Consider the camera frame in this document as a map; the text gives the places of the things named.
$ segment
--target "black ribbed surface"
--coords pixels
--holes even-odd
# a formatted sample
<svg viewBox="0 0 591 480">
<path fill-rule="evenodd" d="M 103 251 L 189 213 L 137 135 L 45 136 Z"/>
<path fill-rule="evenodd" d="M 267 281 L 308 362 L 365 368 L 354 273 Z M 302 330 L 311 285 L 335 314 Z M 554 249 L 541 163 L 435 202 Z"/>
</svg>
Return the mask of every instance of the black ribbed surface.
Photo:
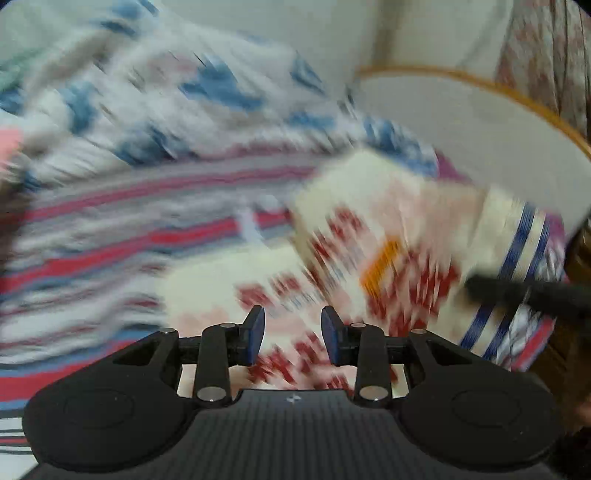
<svg viewBox="0 0 591 480">
<path fill-rule="evenodd" d="M 148 463 L 115 473 L 41 465 L 26 480 L 550 480 L 543 465 L 479 473 L 442 464 L 410 443 L 386 410 L 343 391 L 247 390 L 199 413 L 185 436 Z"/>
</svg>

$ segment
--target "silver screw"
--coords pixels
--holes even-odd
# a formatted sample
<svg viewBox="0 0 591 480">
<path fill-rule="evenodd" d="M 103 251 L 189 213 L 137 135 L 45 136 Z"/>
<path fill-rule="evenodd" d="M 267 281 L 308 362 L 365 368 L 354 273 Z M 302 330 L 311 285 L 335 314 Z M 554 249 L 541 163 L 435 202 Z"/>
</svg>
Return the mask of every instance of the silver screw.
<svg viewBox="0 0 591 480">
<path fill-rule="evenodd" d="M 226 391 L 221 387 L 203 387 L 197 392 L 197 398 L 203 401 L 219 401 L 226 397 Z"/>
<path fill-rule="evenodd" d="M 359 395 L 365 400 L 378 401 L 383 400 L 388 396 L 388 390 L 377 385 L 370 385 L 359 390 Z"/>
</svg>

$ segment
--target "pink object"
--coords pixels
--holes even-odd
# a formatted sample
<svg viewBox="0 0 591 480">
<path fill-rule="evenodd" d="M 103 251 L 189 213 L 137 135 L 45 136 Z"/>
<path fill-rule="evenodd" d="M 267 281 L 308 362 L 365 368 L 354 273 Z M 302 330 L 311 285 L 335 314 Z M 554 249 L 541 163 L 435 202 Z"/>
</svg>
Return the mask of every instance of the pink object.
<svg viewBox="0 0 591 480">
<path fill-rule="evenodd" d="M 4 169 L 8 160 L 18 152 L 22 133 L 16 128 L 0 129 L 0 168 Z"/>
</svg>

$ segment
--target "wooden trim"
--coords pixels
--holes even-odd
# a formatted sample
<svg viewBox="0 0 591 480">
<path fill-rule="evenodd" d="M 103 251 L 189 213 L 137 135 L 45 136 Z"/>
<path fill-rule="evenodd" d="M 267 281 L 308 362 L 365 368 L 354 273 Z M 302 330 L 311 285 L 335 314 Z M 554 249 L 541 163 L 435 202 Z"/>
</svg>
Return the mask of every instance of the wooden trim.
<svg viewBox="0 0 591 480">
<path fill-rule="evenodd" d="M 545 106 L 534 102 L 532 99 L 522 95 L 521 93 L 513 90 L 510 87 L 502 85 L 500 83 L 494 83 L 490 80 L 481 79 L 474 77 L 469 73 L 462 72 L 460 70 L 450 70 L 440 67 L 430 66 L 412 66 L 412 65 L 401 65 L 401 66 L 386 66 L 386 67 L 364 67 L 358 70 L 357 77 L 359 79 L 368 79 L 379 76 L 402 76 L 402 75 L 420 75 L 420 76 L 434 76 L 434 77 L 445 77 L 452 80 L 458 80 L 462 83 L 468 83 L 472 86 L 476 86 L 483 90 L 487 90 L 492 93 L 502 95 L 515 103 L 520 104 L 525 109 L 536 114 L 540 118 L 550 124 L 556 130 L 561 131 L 564 135 L 570 138 L 579 149 L 586 155 L 591 161 L 591 146 L 583 138 L 583 136 L 571 127 L 567 122 L 562 120 L 554 112 L 547 109 Z"/>
</svg>

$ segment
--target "plus sign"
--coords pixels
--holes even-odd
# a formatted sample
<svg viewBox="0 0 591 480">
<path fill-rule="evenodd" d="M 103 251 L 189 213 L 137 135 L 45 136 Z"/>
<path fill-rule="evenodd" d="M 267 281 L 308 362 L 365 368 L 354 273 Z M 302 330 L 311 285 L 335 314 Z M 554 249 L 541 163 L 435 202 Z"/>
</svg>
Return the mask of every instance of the plus sign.
<svg viewBox="0 0 591 480">
<path fill-rule="evenodd" d="M 299 395 L 296 395 L 296 394 L 293 394 L 291 397 L 287 398 L 287 401 L 289 403 L 291 403 L 292 405 L 294 403 L 296 403 L 297 401 L 300 401 L 300 400 L 301 400 L 301 397 Z"/>
</svg>

